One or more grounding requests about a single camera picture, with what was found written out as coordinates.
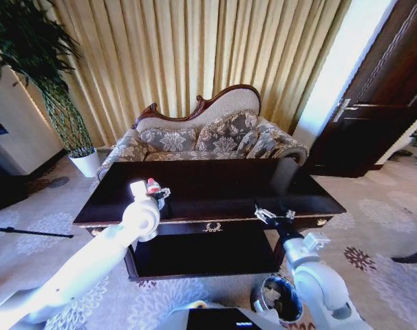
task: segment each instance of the patterned carpet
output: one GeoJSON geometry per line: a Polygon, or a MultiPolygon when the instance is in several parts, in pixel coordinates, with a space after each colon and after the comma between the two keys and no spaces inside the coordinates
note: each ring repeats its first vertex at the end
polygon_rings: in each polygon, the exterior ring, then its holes
{"type": "MultiPolygon", "coordinates": [[[[417,264],[390,259],[417,251],[417,166],[411,161],[388,162],[358,179],[316,178],[348,210],[324,227],[332,242],[323,260],[342,275],[358,311],[375,329],[417,329],[417,264]]],[[[74,234],[61,239],[0,233],[0,302],[44,283],[91,239],[71,223],[96,186],[63,158],[28,185],[29,198],[0,211],[0,226],[74,234]]],[[[274,245],[276,233],[267,235],[274,245]]],[[[264,277],[130,283],[122,262],[46,329],[152,329],[172,309],[197,299],[249,308],[250,291],[264,277]]],[[[315,326],[305,313],[290,329],[315,326]]]]}

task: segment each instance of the small red object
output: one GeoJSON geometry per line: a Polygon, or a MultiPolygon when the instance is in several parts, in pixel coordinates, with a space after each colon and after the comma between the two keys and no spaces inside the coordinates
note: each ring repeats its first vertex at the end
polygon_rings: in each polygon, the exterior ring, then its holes
{"type": "Polygon", "coordinates": [[[161,190],[160,184],[151,177],[148,178],[148,180],[147,180],[146,188],[147,188],[147,193],[148,194],[157,193],[158,191],[161,190]]]}

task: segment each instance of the sofa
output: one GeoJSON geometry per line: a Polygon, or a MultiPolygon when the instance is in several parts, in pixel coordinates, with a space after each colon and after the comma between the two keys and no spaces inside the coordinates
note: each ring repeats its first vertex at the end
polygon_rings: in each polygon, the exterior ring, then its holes
{"type": "Polygon", "coordinates": [[[301,166],[308,149],[259,116],[261,98],[250,85],[234,85],[210,100],[197,96],[187,117],[170,118],[147,107],[98,169],[101,180],[114,162],[226,160],[292,157],[301,166]]]}

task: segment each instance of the curtain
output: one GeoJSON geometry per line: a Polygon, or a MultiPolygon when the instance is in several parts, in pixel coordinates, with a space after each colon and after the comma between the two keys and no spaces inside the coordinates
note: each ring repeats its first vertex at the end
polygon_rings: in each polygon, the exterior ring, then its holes
{"type": "Polygon", "coordinates": [[[350,0],[56,0],[49,15],[83,53],[65,75],[94,145],[112,145],[153,102],[187,116],[234,84],[295,128],[350,0]]]}

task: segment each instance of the white plant pot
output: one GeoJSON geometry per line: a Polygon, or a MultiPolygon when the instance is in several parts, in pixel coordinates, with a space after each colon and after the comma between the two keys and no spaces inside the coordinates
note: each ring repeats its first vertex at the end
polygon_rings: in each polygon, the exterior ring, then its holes
{"type": "Polygon", "coordinates": [[[97,150],[95,148],[94,153],[91,155],[80,158],[69,158],[86,177],[94,177],[100,167],[100,160],[98,159],[97,150]]]}

